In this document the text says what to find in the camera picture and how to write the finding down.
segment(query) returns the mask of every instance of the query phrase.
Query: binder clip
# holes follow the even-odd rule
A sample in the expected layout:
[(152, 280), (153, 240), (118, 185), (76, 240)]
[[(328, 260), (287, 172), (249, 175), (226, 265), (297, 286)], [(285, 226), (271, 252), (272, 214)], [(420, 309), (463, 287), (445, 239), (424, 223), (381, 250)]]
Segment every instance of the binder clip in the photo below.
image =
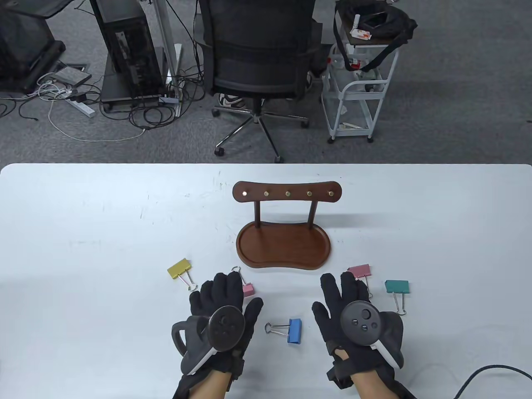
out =
[(373, 294), (369, 291), (368, 276), (371, 275), (368, 264), (362, 264), (360, 266), (353, 266), (352, 268), (347, 269), (350, 271), (356, 278), (364, 278), (366, 281), (366, 286), (368, 288), (368, 294), (370, 298), (373, 298)]
[[(174, 266), (172, 266), (170, 269), (168, 269), (168, 274), (171, 278), (174, 280), (176, 278), (179, 278), (182, 282), (185, 283), (185, 285), (188, 287), (189, 291), (195, 291), (198, 288), (198, 284), (194, 283), (192, 281), (192, 277), (190, 276), (190, 273), (188, 272), (192, 268), (192, 265), (189, 261), (186, 259), (182, 259), (179, 262), (177, 262)], [(187, 283), (187, 281), (182, 277), (183, 274), (187, 274), (188, 279), (190, 280), (190, 284)]]
[[(287, 337), (287, 342), (289, 344), (300, 344), (301, 343), (301, 319), (290, 319), (288, 324), (271, 324), (266, 323), (264, 326), (264, 331), (266, 334), (274, 333), (277, 335), (282, 335)], [(280, 332), (274, 330), (275, 328), (287, 328), (288, 333)]]
[[(410, 293), (408, 280), (386, 280), (384, 285), (386, 286), (387, 293), (394, 294), (395, 306), (397, 306), (397, 314), (399, 316), (404, 316), (406, 314), (406, 310), (404, 309), (404, 294)], [(399, 302), (397, 301), (396, 294), (401, 294), (403, 296), (403, 313), (401, 313), (399, 310)]]
[(240, 275), (240, 279), (242, 280), (242, 291), (244, 291), (244, 298), (247, 296), (254, 295), (255, 289), (253, 288), (253, 284), (251, 284), (250, 282), (246, 283), (244, 277), (242, 277), (242, 273), (240, 273), (240, 266), (235, 266), (231, 269), (231, 271), (236, 271)]

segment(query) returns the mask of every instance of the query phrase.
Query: vr controller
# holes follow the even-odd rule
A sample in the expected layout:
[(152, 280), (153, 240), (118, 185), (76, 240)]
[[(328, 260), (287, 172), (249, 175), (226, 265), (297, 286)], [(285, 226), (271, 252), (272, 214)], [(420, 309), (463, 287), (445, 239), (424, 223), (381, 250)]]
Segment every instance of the vr controller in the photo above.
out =
[[(181, 372), (194, 374), (211, 356), (236, 346), (246, 326), (242, 312), (234, 306), (223, 306), (212, 316), (190, 316), (172, 326), (172, 339), (183, 356)], [(180, 331), (185, 332), (185, 342)]]
[(379, 312), (369, 302), (354, 301), (342, 311), (340, 325), (350, 341), (378, 350), (394, 369), (403, 367), (403, 320), (397, 313)]

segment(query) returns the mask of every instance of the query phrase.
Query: yellow binder clip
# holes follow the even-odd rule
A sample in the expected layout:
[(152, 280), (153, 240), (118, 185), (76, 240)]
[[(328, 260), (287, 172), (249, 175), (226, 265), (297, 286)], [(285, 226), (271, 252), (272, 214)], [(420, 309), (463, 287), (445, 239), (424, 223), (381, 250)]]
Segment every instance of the yellow binder clip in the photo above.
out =
[[(183, 259), (177, 262), (170, 269), (168, 269), (168, 274), (174, 280), (176, 278), (179, 278), (182, 282), (184, 282), (185, 285), (188, 287), (189, 291), (195, 291), (198, 288), (198, 284), (192, 281), (192, 277), (190, 276), (190, 273), (188, 272), (191, 268), (192, 268), (192, 265), (190, 264), (190, 262), (187, 261), (186, 259)], [(190, 280), (190, 284), (187, 283), (187, 281), (182, 277), (182, 275), (185, 273), (187, 274), (188, 279)]]

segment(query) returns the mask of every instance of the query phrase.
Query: chair base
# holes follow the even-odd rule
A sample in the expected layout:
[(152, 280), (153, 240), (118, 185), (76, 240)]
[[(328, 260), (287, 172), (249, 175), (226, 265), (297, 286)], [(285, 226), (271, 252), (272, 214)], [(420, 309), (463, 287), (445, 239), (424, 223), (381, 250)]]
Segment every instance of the chair base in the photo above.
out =
[(216, 147), (214, 148), (214, 155), (216, 156), (223, 156), (225, 151), (222, 147), (223, 143), (225, 143), (228, 140), (231, 140), (237, 133), (242, 131), (248, 124), (250, 123), (257, 123), (262, 128), (262, 131), (264, 131), (264, 134), (266, 134), (266, 138), (270, 142), (271, 147), (273, 148), (273, 151), (275, 152), (275, 163), (283, 163), (283, 158), (279, 155), (279, 152), (277, 151), (277, 148), (275, 147), (275, 143), (273, 142), (270, 133), (268, 132), (268, 129), (266, 125), (264, 124), (263, 117), (272, 117), (272, 118), (279, 118), (279, 119), (289, 119), (289, 120), (297, 120), (301, 122), (301, 127), (306, 129), (309, 127), (309, 118), (305, 117), (298, 117), (296, 115), (283, 115), (278, 114), (275, 112), (264, 112), (262, 111), (262, 104), (264, 103), (263, 100), (260, 99), (253, 99), (253, 110), (249, 109), (231, 109), (226, 108), (222, 106), (215, 106), (212, 109), (212, 115), (214, 117), (218, 117), (220, 115), (220, 112), (229, 112), (233, 114), (240, 114), (240, 115), (248, 115), (248, 118), (236, 129), (234, 129), (231, 133), (229, 133), (226, 137), (223, 138), (222, 141), (220, 141), (218, 144), (216, 144)]

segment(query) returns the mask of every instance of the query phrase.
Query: black bag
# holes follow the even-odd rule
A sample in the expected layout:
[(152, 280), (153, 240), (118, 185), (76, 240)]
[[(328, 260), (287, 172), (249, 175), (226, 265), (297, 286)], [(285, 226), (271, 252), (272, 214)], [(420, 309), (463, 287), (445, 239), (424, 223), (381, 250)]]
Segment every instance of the black bag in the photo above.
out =
[(335, 19), (332, 29), (336, 37), (338, 50), (344, 58), (345, 68), (348, 71), (355, 71), (356, 68), (351, 66), (344, 44), (338, 33), (336, 12), (340, 15), (342, 23), (349, 23), (351, 26), (353, 25), (355, 15), (360, 14), (359, 29), (370, 32), (371, 38), (393, 39), (388, 47), (368, 65), (360, 68), (362, 72), (375, 69), (396, 48), (408, 43), (408, 40), (414, 35), (414, 29), (418, 27), (418, 24), (407, 13), (386, 4), (383, 0), (338, 0), (335, 6)]

